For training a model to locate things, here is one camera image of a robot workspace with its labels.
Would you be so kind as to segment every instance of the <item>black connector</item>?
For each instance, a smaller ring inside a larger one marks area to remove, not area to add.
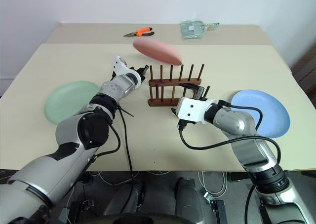
[[[149,68],[148,65],[145,65],[143,68],[139,68],[138,70],[136,70],[136,72],[139,74],[142,82],[145,80],[145,74],[147,69]]]
[[[225,107],[231,107],[231,104],[229,102],[224,101],[224,100],[219,100],[217,105],[225,106]]]
[[[184,88],[192,89],[192,90],[198,90],[199,89],[198,85],[195,85],[195,84],[192,84],[192,83],[179,83],[179,86],[183,86]]]
[[[193,122],[193,121],[180,119],[179,122],[178,122],[178,125],[179,125],[178,129],[179,129],[179,131],[183,131],[183,129],[187,126],[188,123],[196,124],[196,122]]]

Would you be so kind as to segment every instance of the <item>floor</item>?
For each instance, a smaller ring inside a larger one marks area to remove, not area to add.
[[[128,172],[103,172],[102,176],[107,181],[118,183],[124,179],[128,179]],[[300,172],[289,172],[289,176],[299,191],[302,199],[309,207],[314,219],[316,220],[316,178],[302,176]],[[137,178],[144,181],[147,185],[146,196],[141,213],[164,213],[174,214],[175,199],[174,188],[179,177],[194,178],[196,187],[201,192],[201,203],[205,215],[205,223],[216,223],[214,215],[210,211],[210,206],[203,199],[204,190],[201,187],[197,172],[170,172],[165,175],[152,175],[147,172],[139,172]],[[222,174],[220,172],[206,172],[205,182],[211,190],[219,190],[222,185]],[[228,189],[222,200],[225,202],[226,214],[229,224],[243,224],[244,206],[246,196],[251,187],[250,180],[242,180],[240,182],[228,183]],[[85,186],[86,197],[95,201],[93,211],[100,215],[110,202],[119,186],[113,187],[104,183],[99,176],[94,177],[91,185]],[[58,220],[63,207],[67,206],[69,194],[58,204],[52,211],[52,223],[61,223]],[[77,184],[71,200],[83,200],[82,184]],[[95,217],[90,212],[81,214],[80,219]],[[258,211],[257,196],[253,195],[249,205],[248,223],[259,224],[261,219]]]

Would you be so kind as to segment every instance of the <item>silver robot arm segment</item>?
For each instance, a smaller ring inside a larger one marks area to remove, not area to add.
[[[19,219],[45,223],[49,210],[94,161],[95,152],[108,139],[119,101],[141,85],[148,68],[129,69],[119,56],[112,65],[112,80],[77,114],[58,124],[58,150],[31,161],[0,186],[0,224]]]
[[[259,136],[253,117],[246,112],[232,111],[216,99],[181,98],[175,111],[180,120],[190,123],[209,122],[221,129],[229,139]],[[272,223],[289,219],[315,224],[308,208],[286,176],[265,140],[249,139],[231,143],[234,154],[255,185],[256,192]]]

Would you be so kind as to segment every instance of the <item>white wall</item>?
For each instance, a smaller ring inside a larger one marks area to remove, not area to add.
[[[14,78],[59,21],[257,24],[289,66],[316,40],[315,0],[0,0],[0,7],[0,78]]]

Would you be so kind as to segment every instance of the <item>table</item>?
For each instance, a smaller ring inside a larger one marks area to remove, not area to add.
[[[281,166],[288,170],[316,168],[316,111],[272,45],[179,43],[173,47],[182,55],[183,75],[189,74],[191,64],[196,65],[193,76],[198,75],[199,66],[205,64],[201,85],[211,86],[209,98],[230,100],[244,89],[262,90],[278,98],[291,118],[287,134],[276,139],[282,150]],[[129,43],[42,44],[0,99],[0,168],[21,169],[32,159],[57,150],[56,125],[43,114],[47,97],[70,81],[87,80],[101,85],[111,78],[111,61],[117,54],[130,67],[153,65],[154,78],[159,77],[160,63],[141,55]],[[164,65],[164,77],[169,76],[168,67]],[[173,67],[174,76],[179,71],[180,67]],[[204,151],[186,148],[176,128],[178,119],[170,108],[148,106],[149,77],[148,73],[143,85],[121,101],[121,106],[135,116],[125,116],[133,169],[243,171],[229,145]],[[165,95],[168,93],[171,90],[165,90]],[[176,96],[181,94],[181,90],[176,91]],[[114,127],[124,142],[119,113]],[[195,146],[227,139],[211,124],[188,125],[183,133],[187,142]],[[110,132],[99,151],[116,145]],[[89,168],[128,169],[124,146],[117,153],[100,157]]]
[[[178,24],[60,24],[46,43],[132,44],[134,37],[123,37],[143,27],[152,27],[156,38],[167,44],[184,45],[272,45],[256,25],[220,25],[200,39],[182,39]]]

